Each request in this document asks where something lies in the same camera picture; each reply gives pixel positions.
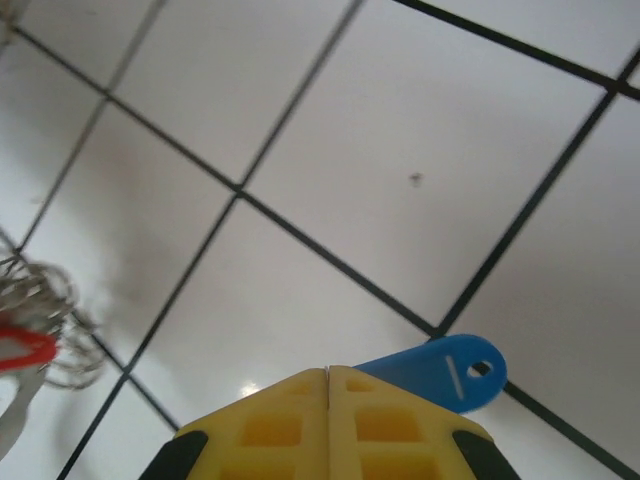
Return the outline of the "bunch of silver keyrings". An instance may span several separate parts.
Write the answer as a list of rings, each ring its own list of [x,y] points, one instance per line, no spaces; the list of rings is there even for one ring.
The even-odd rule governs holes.
[[[0,326],[56,339],[45,365],[0,373],[0,460],[24,431],[35,396],[46,385],[78,391],[93,385],[106,355],[94,343],[97,326],[78,309],[78,290],[58,265],[28,261],[0,229]]]

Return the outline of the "blue key fob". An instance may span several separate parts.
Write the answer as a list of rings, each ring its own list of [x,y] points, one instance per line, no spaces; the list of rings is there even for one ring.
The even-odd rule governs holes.
[[[356,368],[457,414],[486,406],[507,382],[502,353],[470,334],[431,340]]]

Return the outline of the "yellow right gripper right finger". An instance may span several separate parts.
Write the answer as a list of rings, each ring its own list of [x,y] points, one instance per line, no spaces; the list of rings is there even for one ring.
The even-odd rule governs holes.
[[[329,368],[330,480],[520,480],[479,424],[346,366]]]

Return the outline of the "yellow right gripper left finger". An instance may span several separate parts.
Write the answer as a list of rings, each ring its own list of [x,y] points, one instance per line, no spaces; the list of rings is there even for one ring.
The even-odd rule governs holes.
[[[328,480],[328,400],[304,370],[184,425],[138,480]]]

